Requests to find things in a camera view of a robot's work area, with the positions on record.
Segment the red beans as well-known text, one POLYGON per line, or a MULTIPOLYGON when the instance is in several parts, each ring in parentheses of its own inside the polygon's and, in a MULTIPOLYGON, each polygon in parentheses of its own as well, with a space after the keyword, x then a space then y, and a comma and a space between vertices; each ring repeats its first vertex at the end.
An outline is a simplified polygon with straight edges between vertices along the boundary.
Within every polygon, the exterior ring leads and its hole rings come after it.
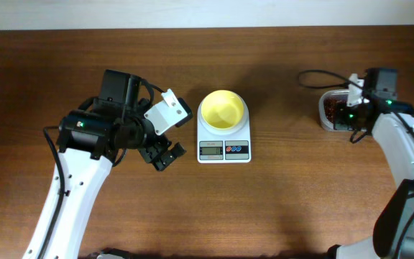
POLYGON ((323 101, 326 118, 332 124, 341 124, 346 120, 346 99, 328 97, 323 101))

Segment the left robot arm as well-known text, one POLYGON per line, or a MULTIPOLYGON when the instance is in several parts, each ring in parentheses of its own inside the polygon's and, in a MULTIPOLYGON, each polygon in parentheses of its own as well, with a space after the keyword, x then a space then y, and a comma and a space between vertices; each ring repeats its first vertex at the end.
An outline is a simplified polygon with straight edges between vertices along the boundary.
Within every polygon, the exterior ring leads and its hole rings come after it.
POLYGON ((106 70, 98 96, 63 117, 58 139, 43 132, 55 160, 52 182, 25 258, 77 258, 91 211, 111 169, 136 150, 144 162, 163 171, 185 154, 165 136, 193 117, 171 89, 130 73, 106 70))

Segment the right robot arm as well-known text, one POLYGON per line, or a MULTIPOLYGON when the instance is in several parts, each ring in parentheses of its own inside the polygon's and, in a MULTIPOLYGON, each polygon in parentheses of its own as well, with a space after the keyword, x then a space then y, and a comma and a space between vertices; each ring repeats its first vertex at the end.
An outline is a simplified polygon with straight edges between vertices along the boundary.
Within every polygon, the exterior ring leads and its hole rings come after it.
POLYGON ((374 224, 373 234, 334 245, 327 258, 414 258, 414 108, 397 99, 397 71, 369 68, 352 74, 342 90, 319 101, 322 127, 350 132, 350 142, 371 136, 381 147, 397 187, 374 224))

